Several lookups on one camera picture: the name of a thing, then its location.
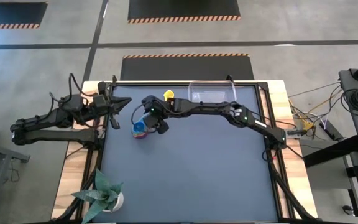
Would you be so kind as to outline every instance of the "desk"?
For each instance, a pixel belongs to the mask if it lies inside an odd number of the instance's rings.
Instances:
[[[180,83],[185,81],[166,81],[168,83]],[[85,93],[94,93],[97,91],[97,81],[88,81],[84,83],[83,91]],[[146,81],[118,81],[118,83],[147,83]],[[288,123],[293,123],[290,105],[288,102],[287,93],[285,91],[284,82],[281,80],[274,80],[268,81],[268,89],[269,89],[269,96],[271,99],[274,117],[277,121],[284,121]],[[262,97],[262,106],[263,108],[267,108],[267,101],[265,92],[261,90]],[[264,110],[264,116],[269,117],[269,112]],[[291,128],[288,124],[281,124],[277,123],[278,127],[288,129]],[[82,126],[75,125],[76,129],[84,128]],[[299,142],[293,139],[289,139],[287,144],[292,147],[297,153],[301,154]],[[67,153],[70,153],[80,146],[76,143],[69,143]],[[63,166],[62,176],[60,179],[60,184],[58,187],[57,197],[55,200],[55,205],[53,208],[52,218],[57,218],[61,215],[64,210],[69,206],[73,197],[70,195],[73,192],[76,192],[80,189],[82,178],[84,174],[84,166],[86,162],[86,158],[89,153],[86,150],[81,150],[76,154],[69,157]],[[93,153],[92,156],[92,163],[91,163],[91,170],[94,167],[94,163],[96,161],[96,154],[97,152]],[[306,208],[306,210],[312,214],[313,216],[317,217],[316,208],[314,205],[313,196],[311,193],[309,180],[306,174],[306,169],[303,161],[299,159],[296,155],[294,155],[291,151],[284,150],[283,151],[283,159],[285,163],[285,170],[287,173],[288,183],[295,194],[297,199],[300,203]],[[289,217],[289,212],[287,209],[287,200],[281,190],[279,190],[280,196],[280,204],[282,207],[283,217]]]

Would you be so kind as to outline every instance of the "black rubber mat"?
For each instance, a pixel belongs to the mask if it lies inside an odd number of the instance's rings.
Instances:
[[[41,24],[48,4],[0,3],[0,29],[35,29]]]
[[[128,55],[121,80],[254,80],[248,54]]]
[[[129,23],[231,21],[240,18],[237,0],[129,1]]]

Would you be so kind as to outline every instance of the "gray floor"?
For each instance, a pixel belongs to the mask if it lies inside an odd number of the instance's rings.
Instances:
[[[0,30],[0,44],[90,44],[101,5],[102,0],[49,0],[39,29]],[[239,0],[239,6],[240,21],[128,24],[128,0],[111,1],[99,43],[358,40],[358,0]],[[38,142],[15,146],[10,142],[9,126],[18,118],[46,113],[50,91],[56,96],[66,95],[68,74],[73,72],[78,80],[83,78],[89,52],[0,50],[0,145],[31,154],[28,164],[16,164],[21,180],[15,184],[7,182],[0,194],[0,223],[50,218],[67,144]],[[209,52],[250,54],[255,79],[285,80],[289,95],[335,82],[338,71],[358,67],[358,45],[98,49],[89,79],[110,80],[112,75],[119,76],[124,55]],[[292,100],[297,107],[308,110],[328,98],[334,87]],[[327,109],[324,106],[314,113]],[[344,136],[356,133],[350,115],[340,106],[328,118]],[[321,131],[318,134],[327,138]],[[324,189],[316,183],[311,186],[320,218],[347,220],[338,211],[338,206],[348,201],[346,192]]]

